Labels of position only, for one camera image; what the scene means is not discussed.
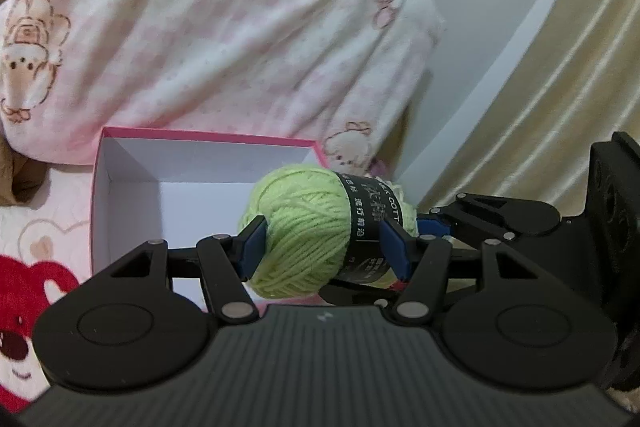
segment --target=green yarn ball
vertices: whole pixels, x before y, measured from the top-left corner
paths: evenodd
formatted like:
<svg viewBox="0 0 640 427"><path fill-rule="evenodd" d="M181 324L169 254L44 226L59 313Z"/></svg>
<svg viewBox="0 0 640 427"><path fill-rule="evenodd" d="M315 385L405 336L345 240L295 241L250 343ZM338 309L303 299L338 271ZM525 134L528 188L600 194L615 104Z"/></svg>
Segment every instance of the green yarn ball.
<svg viewBox="0 0 640 427"><path fill-rule="evenodd" d="M415 237L414 207L399 186L386 184L398 198L404 229ZM270 172L252 190L240 230L255 216L265 216L268 223L267 250L249 283L260 297L312 295L339 272L351 237L351 208L333 171L300 164ZM395 281L389 269L370 285L388 287Z"/></svg>

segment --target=pink blanket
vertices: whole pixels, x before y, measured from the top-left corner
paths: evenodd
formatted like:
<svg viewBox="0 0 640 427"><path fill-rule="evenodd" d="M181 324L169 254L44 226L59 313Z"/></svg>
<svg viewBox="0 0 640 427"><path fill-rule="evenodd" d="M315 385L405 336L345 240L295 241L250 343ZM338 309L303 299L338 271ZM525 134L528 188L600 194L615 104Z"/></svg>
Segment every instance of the pink blanket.
<svg viewBox="0 0 640 427"><path fill-rule="evenodd" d="M28 156L89 164L110 124L305 137L361 173L443 21L432 0L7 0L0 27Z"/></svg>

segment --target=black yarn label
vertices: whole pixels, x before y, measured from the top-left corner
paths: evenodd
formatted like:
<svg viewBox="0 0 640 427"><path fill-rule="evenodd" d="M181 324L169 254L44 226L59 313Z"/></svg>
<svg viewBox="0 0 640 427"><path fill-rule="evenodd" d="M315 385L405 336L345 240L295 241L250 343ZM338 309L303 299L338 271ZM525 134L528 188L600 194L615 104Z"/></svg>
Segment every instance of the black yarn label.
<svg viewBox="0 0 640 427"><path fill-rule="evenodd" d="M402 226L402 210L393 190L375 178L336 172L351 205L351 237L336 279L367 284L389 269L378 236L380 221L394 219Z"/></svg>

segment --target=cartoon animal print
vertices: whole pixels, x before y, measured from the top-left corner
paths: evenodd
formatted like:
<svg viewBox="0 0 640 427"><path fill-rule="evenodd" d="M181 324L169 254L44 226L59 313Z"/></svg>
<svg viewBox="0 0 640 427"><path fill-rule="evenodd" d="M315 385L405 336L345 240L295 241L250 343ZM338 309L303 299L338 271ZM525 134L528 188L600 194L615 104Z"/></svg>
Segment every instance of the cartoon animal print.
<svg viewBox="0 0 640 427"><path fill-rule="evenodd" d="M394 0L375 0L378 5L378 12L373 16L373 25L378 28L386 28L395 19L398 8L391 6Z"/></svg>
<svg viewBox="0 0 640 427"><path fill-rule="evenodd" d="M78 286L68 269L50 261L27 266L0 255L0 404L20 412L49 384L31 343L38 316Z"/></svg>
<svg viewBox="0 0 640 427"><path fill-rule="evenodd" d="M322 149L330 167L345 174L362 174L371 156L370 134L368 122L347 122L344 131L325 139Z"/></svg>
<svg viewBox="0 0 640 427"><path fill-rule="evenodd" d="M71 28L49 0L15 0L4 26L0 110L8 121L31 120L47 99L62 64L61 46Z"/></svg>

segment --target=cardboard box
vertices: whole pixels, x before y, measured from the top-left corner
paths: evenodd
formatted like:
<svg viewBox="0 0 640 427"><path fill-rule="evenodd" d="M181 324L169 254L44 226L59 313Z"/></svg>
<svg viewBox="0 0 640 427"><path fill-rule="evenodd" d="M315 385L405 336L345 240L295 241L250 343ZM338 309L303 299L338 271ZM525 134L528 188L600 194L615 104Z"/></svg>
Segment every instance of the cardboard box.
<svg viewBox="0 0 640 427"><path fill-rule="evenodd" d="M215 233L236 235L255 182L291 163L327 166L312 140L105 128L92 188L92 272L148 239L189 248Z"/></svg>

